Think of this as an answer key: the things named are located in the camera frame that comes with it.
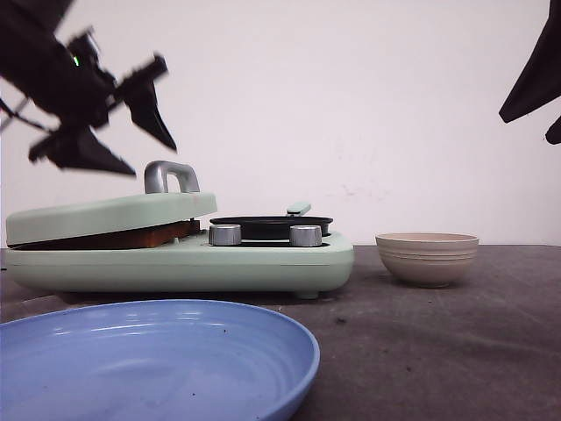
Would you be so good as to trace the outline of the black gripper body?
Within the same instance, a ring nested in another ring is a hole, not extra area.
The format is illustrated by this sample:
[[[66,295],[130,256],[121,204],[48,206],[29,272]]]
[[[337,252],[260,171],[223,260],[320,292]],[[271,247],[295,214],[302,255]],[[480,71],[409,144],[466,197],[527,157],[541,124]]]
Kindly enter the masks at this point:
[[[94,133],[95,129],[107,125],[110,112],[121,103],[125,104],[127,96],[144,84],[154,83],[167,72],[164,57],[155,54],[147,64],[117,82],[110,72],[99,67],[90,30],[73,38],[62,52],[64,54],[59,55],[49,69],[54,81],[41,83],[45,91],[36,98],[36,104],[55,114],[60,125],[31,146],[28,158],[32,162],[44,158],[51,161],[51,150],[64,136],[86,128]]]

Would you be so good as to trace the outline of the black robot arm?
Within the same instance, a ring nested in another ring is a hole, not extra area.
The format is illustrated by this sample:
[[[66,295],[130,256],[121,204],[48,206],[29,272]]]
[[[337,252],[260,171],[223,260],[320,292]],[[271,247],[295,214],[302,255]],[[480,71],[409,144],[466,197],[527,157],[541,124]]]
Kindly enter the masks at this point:
[[[100,68],[92,31],[68,44],[55,31],[69,1],[3,1],[1,3],[1,76],[60,124],[31,146],[30,161],[47,158],[58,168],[78,168],[134,175],[135,171],[95,136],[121,103],[131,121],[161,142],[177,148],[157,107],[156,78],[167,72],[157,54],[121,82]]]

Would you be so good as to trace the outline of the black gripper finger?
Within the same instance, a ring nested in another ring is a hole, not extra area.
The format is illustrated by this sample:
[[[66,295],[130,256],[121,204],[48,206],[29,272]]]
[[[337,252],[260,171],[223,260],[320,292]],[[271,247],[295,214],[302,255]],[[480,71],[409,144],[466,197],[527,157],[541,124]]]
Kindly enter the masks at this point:
[[[158,100],[153,82],[135,89],[125,98],[131,113],[131,121],[173,151],[177,145],[167,129],[158,109]]]
[[[561,118],[558,118],[545,133],[545,139],[552,145],[561,144]]]
[[[534,49],[501,106],[505,123],[560,97],[560,2],[551,0],[549,15]]]
[[[51,162],[58,168],[136,174],[132,167],[102,144],[89,128],[60,138],[51,150]]]

